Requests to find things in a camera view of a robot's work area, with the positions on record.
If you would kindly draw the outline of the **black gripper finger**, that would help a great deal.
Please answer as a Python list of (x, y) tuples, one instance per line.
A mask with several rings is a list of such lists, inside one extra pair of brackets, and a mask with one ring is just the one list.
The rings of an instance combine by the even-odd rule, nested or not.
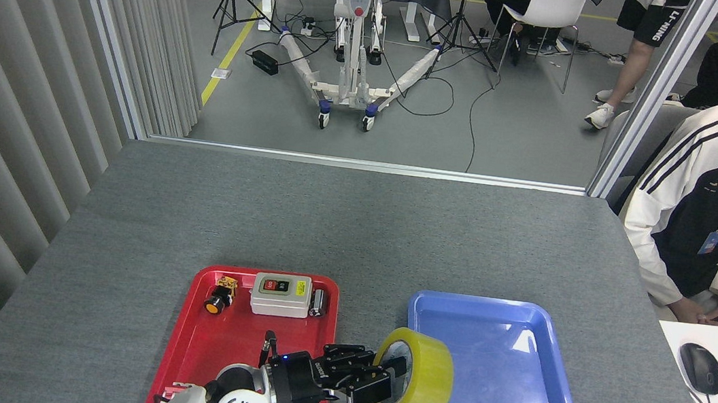
[(392, 377), (387, 372), (361, 370), (333, 373), (325, 385), (325, 401), (338, 401), (337, 392), (344, 394), (346, 403), (381, 403), (392, 397)]
[(349, 377), (361, 379), (364, 374), (388, 373), (398, 377), (409, 374), (410, 366), (404, 357), (378, 362), (375, 356), (373, 350), (362, 345), (326, 344), (320, 364), (321, 377), (347, 380)]

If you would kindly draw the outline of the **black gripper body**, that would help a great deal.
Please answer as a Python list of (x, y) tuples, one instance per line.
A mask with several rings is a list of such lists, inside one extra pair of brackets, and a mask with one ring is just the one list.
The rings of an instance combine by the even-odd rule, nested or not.
[(320, 403), (337, 399), (324, 357), (299, 351), (275, 356), (271, 390), (274, 403)]

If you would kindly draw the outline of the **person's right hand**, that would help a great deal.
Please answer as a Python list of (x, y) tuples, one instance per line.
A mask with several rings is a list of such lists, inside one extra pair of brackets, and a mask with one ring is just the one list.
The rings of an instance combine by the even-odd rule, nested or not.
[(702, 306), (689, 298), (682, 297), (676, 302), (667, 304), (676, 321), (686, 323), (705, 324), (707, 317)]

